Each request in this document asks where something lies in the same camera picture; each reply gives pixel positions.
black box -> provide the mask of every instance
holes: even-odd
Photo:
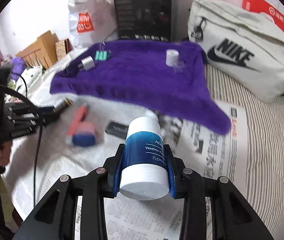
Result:
[[[172,41],[174,0],[114,0],[120,39]]]

wooden headboard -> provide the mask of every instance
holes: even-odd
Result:
[[[58,41],[56,34],[48,31],[23,51],[16,54],[24,59],[27,66],[43,66],[50,68],[57,62],[55,43]]]

black cable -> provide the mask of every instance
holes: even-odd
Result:
[[[10,89],[8,87],[0,85],[0,93],[8,94],[10,96],[14,96],[16,98],[21,99],[24,103],[28,104],[30,109],[32,110],[32,114],[38,115],[39,120],[39,135],[38,135],[38,141],[37,141],[37,148],[35,153],[35,160],[34,160],[34,177],[33,177],[33,206],[35,207],[35,193],[36,193],[36,166],[37,166],[37,157],[40,149],[41,139],[42,139],[42,132],[43,132],[43,119],[41,113],[38,111],[37,107],[25,96],[20,94],[19,92],[14,91],[13,89]]]
[[[24,79],[20,74],[18,74],[18,73],[12,72],[11,74],[17,75],[17,76],[19,76],[19,77],[23,80],[24,85],[25,85],[25,97],[27,98],[27,85],[26,85],[25,79]]]

teal object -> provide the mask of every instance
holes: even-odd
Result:
[[[106,61],[109,57],[109,54],[107,53],[107,51],[96,51],[95,54],[95,59],[94,60],[98,60],[98,61]]]

white bag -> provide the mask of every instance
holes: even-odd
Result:
[[[284,94],[284,32],[264,16],[221,0],[193,0],[188,35],[212,66],[261,100]]]
[[[75,48],[104,41],[116,30],[114,5],[107,0],[69,0],[69,32]]]

